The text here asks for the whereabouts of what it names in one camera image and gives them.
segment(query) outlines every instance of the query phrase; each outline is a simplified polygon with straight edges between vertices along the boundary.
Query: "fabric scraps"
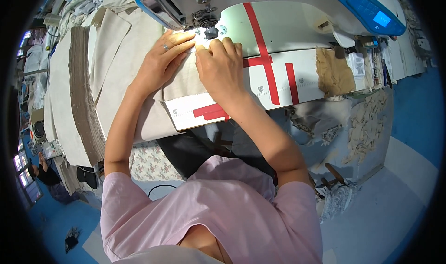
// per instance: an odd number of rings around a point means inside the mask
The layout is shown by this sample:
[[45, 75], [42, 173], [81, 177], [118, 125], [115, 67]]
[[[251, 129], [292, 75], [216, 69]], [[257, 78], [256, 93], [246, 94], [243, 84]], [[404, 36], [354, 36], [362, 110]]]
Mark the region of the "fabric scraps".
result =
[[324, 97], [346, 94], [356, 90], [353, 72], [345, 58], [338, 59], [335, 51], [316, 48], [316, 72], [319, 75], [319, 89]]
[[322, 145], [328, 145], [336, 137], [339, 128], [347, 125], [351, 103], [343, 95], [293, 105], [287, 110], [290, 111], [293, 126], [313, 138], [307, 145], [312, 145], [315, 137], [319, 136], [322, 137]]
[[357, 157], [361, 163], [366, 153], [375, 149], [376, 141], [380, 137], [387, 118], [384, 115], [378, 119], [378, 114], [384, 110], [386, 101], [387, 94], [384, 90], [379, 90], [351, 109], [351, 128], [348, 130], [350, 152], [343, 158], [343, 164], [347, 164]]
[[336, 183], [327, 188], [317, 188], [316, 191], [325, 196], [324, 210], [319, 218], [319, 222], [323, 223], [328, 219], [342, 214], [351, 204], [353, 204], [356, 194], [358, 193], [358, 184], [349, 180], [344, 180], [345, 185]]

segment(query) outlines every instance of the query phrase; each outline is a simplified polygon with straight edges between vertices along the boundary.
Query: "digital display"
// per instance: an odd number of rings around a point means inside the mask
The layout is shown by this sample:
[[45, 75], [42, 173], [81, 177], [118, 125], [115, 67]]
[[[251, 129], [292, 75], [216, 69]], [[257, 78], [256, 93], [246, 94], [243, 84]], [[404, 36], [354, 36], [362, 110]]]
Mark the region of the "digital display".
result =
[[378, 13], [376, 13], [375, 18], [373, 18], [373, 21], [377, 22], [379, 25], [383, 27], [386, 27], [389, 24], [390, 20], [391, 19], [387, 15], [385, 15], [381, 10]]

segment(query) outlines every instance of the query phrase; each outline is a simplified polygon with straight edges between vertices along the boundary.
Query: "stack of fabric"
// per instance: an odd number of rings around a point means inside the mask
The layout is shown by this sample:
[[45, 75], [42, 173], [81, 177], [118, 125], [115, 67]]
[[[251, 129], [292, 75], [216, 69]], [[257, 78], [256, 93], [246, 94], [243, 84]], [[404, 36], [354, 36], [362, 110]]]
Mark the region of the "stack of fabric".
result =
[[71, 165], [91, 167], [103, 159], [105, 137], [90, 89], [89, 34], [89, 27], [71, 28], [54, 52], [44, 117], [48, 141], [59, 139]]
[[[127, 86], [164, 27], [133, 0], [103, 0], [79, 26], [88, 32], [71, 28], [51, 61], [45, 130], [49, 140], [59, 139], [71, 165], [92, 167], [103, 156]], [[177, 134], [162, 102], [205, 91], [195, 56], [188, 55], [173, 79], [144, 102], [134, 143]]]

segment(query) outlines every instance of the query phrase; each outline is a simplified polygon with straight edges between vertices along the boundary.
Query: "hand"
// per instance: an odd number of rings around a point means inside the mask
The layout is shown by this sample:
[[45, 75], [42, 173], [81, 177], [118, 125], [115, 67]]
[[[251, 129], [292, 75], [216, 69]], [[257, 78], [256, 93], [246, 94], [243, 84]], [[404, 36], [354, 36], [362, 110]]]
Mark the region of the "hand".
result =
[[[170, 80], [186, 58], [187, 54], [184, 52], [195, 44], [195, 41], [191, 40], [195, 37], [195, 33], [172, 33], [172, 30], [168, 30], [153, 45], [153, 48], [145, 55], [132, 82], [135, 89], [144, 96], [153, 93]], [[164, 48], [164, 44], [169, 47], [168, 51]]]
[[242, 44], [228, 37], [213, 40], [209, 50], [197, 45], [195, 55], [198, 75], [209, 95], [223, 109], [237, 104], [248, 95], [243, 85]]

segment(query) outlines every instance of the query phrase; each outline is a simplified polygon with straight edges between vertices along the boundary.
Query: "woman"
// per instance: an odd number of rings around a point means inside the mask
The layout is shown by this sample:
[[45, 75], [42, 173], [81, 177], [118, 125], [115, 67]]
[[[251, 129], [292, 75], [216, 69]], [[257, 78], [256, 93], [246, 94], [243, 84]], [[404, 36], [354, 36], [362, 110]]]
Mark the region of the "woman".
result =
[[46, 160], [43, 157], [42, 152], [40, 152], [38, 155], [39, 167], [35, 165], [28, 167], [28, 173], [33, 181], [37, 177], [37, 179], [48, 187], [49, 193], [54, 200], [57, 200], [60, 203], [69, 204], [73, 201], [81, 199], [79, 194], [76, 192], [73, 193], [73, 195], [68, 193], [56, 172], [54, 172], [54, 170], [46, 164]]
[[116, 113], [105, 147], [106, 254], [119, 263], [321, 263], [315, 194], [302, 154], [245, 90], [242, 45], [230, 38], [213, 40], [209, 50], [198, 45], [195, 55], [204, 87], [237, 122], [232, 157], [238, 158], [212, 155], [188, 132], [158, 140], [185, 183], [151, 201], [131, 181], [128, 158], [141, 106], [169, 81], [193, 37], [166, 32]]

